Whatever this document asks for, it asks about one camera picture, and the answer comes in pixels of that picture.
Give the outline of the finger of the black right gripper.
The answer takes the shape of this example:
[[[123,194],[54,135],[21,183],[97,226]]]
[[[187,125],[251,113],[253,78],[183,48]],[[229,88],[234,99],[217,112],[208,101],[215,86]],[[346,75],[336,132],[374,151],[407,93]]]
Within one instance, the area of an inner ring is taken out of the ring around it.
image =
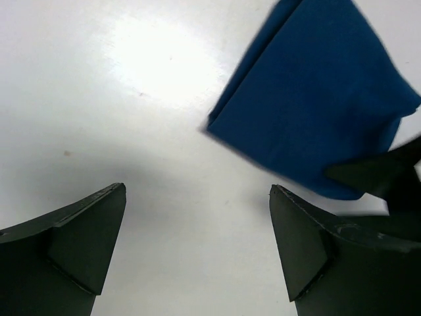
[[[324,174],[354,190],[381,198],[388,216],[352,216],[351,220],[394,237],[420,236],[420,136],[386,153],[332,165]]]

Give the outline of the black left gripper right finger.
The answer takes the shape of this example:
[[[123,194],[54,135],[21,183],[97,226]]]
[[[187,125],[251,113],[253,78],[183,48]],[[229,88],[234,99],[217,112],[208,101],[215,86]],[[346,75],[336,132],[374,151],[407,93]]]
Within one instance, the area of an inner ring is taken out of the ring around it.
[[[420,217],[337,216],[279,185],[270,216],[299,315],[420,314]]]

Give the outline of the blue Mickey print t-shirt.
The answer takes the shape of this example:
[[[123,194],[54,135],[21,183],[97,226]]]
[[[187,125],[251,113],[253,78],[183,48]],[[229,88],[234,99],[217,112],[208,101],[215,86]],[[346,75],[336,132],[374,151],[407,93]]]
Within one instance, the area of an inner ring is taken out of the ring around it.
[[[361,193],[330,165],[386,152],[420,96],[352,1],[280,1],[208,117],[207,132],[330,199]]]

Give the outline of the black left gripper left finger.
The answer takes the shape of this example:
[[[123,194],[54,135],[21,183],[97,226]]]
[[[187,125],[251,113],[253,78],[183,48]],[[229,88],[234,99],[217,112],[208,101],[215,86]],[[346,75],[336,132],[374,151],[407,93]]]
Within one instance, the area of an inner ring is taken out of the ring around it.
[[[2,315],[91,315],[126,207],[115,183],[1,230]]]

